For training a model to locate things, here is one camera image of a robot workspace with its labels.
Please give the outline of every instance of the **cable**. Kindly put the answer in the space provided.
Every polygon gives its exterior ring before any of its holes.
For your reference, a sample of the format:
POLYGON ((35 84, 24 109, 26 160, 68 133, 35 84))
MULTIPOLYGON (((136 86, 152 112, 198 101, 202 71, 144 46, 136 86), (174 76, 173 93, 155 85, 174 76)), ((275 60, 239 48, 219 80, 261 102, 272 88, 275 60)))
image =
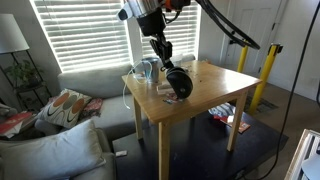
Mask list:
MULTIPOLYGON (((149 61, 146 61, 149 65, 150 65, 150 73, 149 73, 149 76, 146 78, 146 83, 147 83, 147 81, 151 78, 151 72, 152 72, 152 64, 149 62, 149 61)), ((128 72, 128 74, 127 74, 127 77, 126 77, 126 82, 124 83, 124 87, 123 87, 123 90, 122 90, 122 100, 123 100, 123 104, 124 104, 124 106, 127 108, 127 109, 131 109, 128 105, 127 105, 127 103, 126 103, 126 99, 125 99, 125 97, 124 97, 124 95, 125 95, 125 90, 126 90, 126 87, 127 87, 127 83, 128 83, 128 76, 129 76, 129 74, 130 73, 132 73, 133 72, 133 70, 139 65, 139 64, 141 64, 142 63, 142 61, 139 61, 138 62, 138 64, 136 64, 136 65, 134 65, 133 64, 133 66, 132 66, 132 68, 131 68, 131 70, 128 72)), ((146 83, 141 83, 141 82, 139 82, 136 78, 134 78, 139 84, 146 84, 146 83)))
POLYGON ((301 66, 302 66, 304 54, 305 54, 305 52, 306 52, 306 48, 307 48, 307 45, 308 45, 309 37, 310 37, 311 31, 312 31, 312 28, 313 28, 313 24, 314 24, 314 22, 315 22, 315 20, 316 20, 316 18, 317 18, 317 14, 318 14, 318 12, 319 12, 319 8, 320 8, 320 1, 319 1, 319 3, 318 3, 317 9, 316 9, 316 11, 315 11, 315 13, 314 13, 314 16, 313 16, 313 18, 312 18, 312 21, 311 21, 311 24, 310 24, 310 27, 309 27, 309 30, 308 30, 308 34, 307 34, 306 40, 305 40, 305 42, 304 42, 304 46, 303 46, 302 53, 301 53, 301 58, 300 58, 300 61, 299 61, 299 65, 298 65, 298 68, 297 68, 297 71, 296 71, 296 75, 295 75, 295 78, 294 78, 294 82, 293 82, 293 85, 292 85, 292 89, 291 89, 291 92, 290 92, 290 97, 289 97, 289 101, 288 101, 288 105, 287 105, 287 109, 286 109, 286 114, 285 114, 285 117, 284 117, 284 121, 283 121, 282 128, 281 128, 281 131, 280 131, 280 136, 279 136, 279 139, 278 139, 276 159, 275 159, 272 167, 270 168, 270 170, 267 172, 267 174, 265 174, 265 175, 262 176, 261 178, 258 178, 257 180, 266 178, 266 177, 271 173, 271 171, 274 169, 274 167, 276 166, 276 164, 277 164, 277 162, 278 162, 279 151, 280 151, 280 143, 281 143, 281 137, 282 137, 282 135, 283 135, 283 131, 284 131, 284 128, 285 128, 286 123, 287 123, 287 119, 288 119, 288 114, 289 114, 289 110, 290 110, 290 106, 291 106, 292 97, 293 97, 294 90, 295 90, 296 85, 297 85, 297 81, 298 81, 298 77, 299 77, 299 74, 300 74, 300 69, 301 69, 301 66))
POLYGON ((50 14, 50 12, 48 10, 47 2, 45 0, 42 0, 42 1, 44 2, 44 5, 46 6, 46 10, 48 12, 48 15, 49 15, 50 19, 52 20, 51 14, 50 14))
POLYGON ((225 18, 213 5, 209 0, 196 0, 198 4, 206 11, 206 13, 210 16, 210 18, 219 26, 219 28, 228 35, 232 40, 234 40, 240 46, 249 46, 253 49, 260 49, 260 46, 251 39, 248 35, 242 32, 239 28, 237 28, 234 24, 232 24, 227 18, 225 18), (235 37, 231 34, 219 21, 220 18, 224 23, 226 23, 231 29, 233 29, 236 33, 243 37, 244 40, 235 37))
POLYGON ((166 24, 170 24, 170 23, 172 23, 173 21, 175 21, 175 20, 179 17, 180 11, 177 11, 177 12, 176 12, 176 15, 175 15, 174 18, 172 18, 172 19, 167 19, 167 18, 166 18, 166 15, 165 15, 164 13, 163 13, 162 15, 163 15, 163 17, 164 17, 164 19, 165 19, 165 21, 166 21, 166 24))
POLYGON ((317 104, 320 107, 320 99, 319 98, 320 98, 320 80, 319 80, 318 92, 317 92, 317 97, 316 97, 317 104))

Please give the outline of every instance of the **lamp shade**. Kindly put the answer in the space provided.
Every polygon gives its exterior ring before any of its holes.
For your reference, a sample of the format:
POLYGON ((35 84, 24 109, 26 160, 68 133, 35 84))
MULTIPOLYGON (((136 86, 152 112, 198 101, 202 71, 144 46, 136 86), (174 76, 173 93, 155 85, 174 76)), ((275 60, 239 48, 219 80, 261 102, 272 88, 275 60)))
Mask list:
POLYGON ((0 14, 0 54, 29 49, 12 14, 0 14))

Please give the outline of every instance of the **tabletop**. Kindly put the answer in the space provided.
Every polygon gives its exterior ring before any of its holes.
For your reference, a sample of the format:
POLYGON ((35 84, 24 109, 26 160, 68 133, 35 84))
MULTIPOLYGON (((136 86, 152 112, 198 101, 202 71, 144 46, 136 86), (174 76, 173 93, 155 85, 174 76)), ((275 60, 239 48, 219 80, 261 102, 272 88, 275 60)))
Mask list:
MULTIPOLYGON (((134 98, 152 123, 177 121, 197 115, 226 100, 236 99, 239 93, 261 80, 235 71, 220 68, 205 62, 191 61, 182 64, 189 70, 193 83, 191 95, 182 102, 167 104, 165 95, 158 95, 160 84, 140 84, 133 75, 122 76, 134 98)), ((160 82, 164 81, 160 73, 160 82)))

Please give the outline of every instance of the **white wall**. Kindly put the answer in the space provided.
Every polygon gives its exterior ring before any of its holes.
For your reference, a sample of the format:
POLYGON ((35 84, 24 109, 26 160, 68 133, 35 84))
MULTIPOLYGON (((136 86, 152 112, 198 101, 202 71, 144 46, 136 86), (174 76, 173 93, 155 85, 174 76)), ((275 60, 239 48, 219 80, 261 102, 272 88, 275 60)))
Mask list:
MULTIPOLYGON (((224 15, 228 15, 230 0, 211 0, 211 3, 224 15)), ((210 60, 213 64, 222 66, 221 52, 225 35, 222 30, 210 19, 205 11, 201 11, 199 60, 210 60)))
MULTIPOLYGON (((303 44, 319 0, 289 0, 274 42, 284 48, 274 63, 269 82, 291 90, 303 44)), ((314 99, 320 79, 320 17, 318 15, 301 68, 296 93, 314 99)))
MULTIPOLYGON (((49 44, 42 32, 29 0, 1 0, 0 13, 14 15, 30 47, 29 52, 33 60, 44 71, 43 78, 47 82, 50 92, 53 95, 58 94, 59 88, 56 77, 60 73, 60 68, 50 50, 49 44)), ((12 62, 10 56, 0 56, 1 65, 9 61, 10 63, 12 62)), ((0 75, 0 84, 1 98, 8 105, 18 107, 12 89, 2 73, 0 75)))

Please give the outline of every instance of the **window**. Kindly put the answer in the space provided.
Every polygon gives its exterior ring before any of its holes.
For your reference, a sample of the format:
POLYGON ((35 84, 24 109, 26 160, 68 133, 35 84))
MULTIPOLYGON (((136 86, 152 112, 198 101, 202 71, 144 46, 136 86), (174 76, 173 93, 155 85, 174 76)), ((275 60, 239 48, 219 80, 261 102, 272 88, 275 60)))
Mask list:
POLYGON ((62 72, 132 61, 120 0, 30 0, 62 72))
MULTIPOLYGON (((164 30, 167 41, 172 43, 172 55, 193 54, 197 56, 198 51, 198 29, 200 27, 200 10, 196 1, 191 1, 191 5, 184 7, 179 17, 172 23, 167 24, 164 30)), ((172 19, 175 12, 166 13, 168 19, 172 19)), ((144 37, 141 34, 143 58, 155 56, 149 43, 151 37, 144 37)))

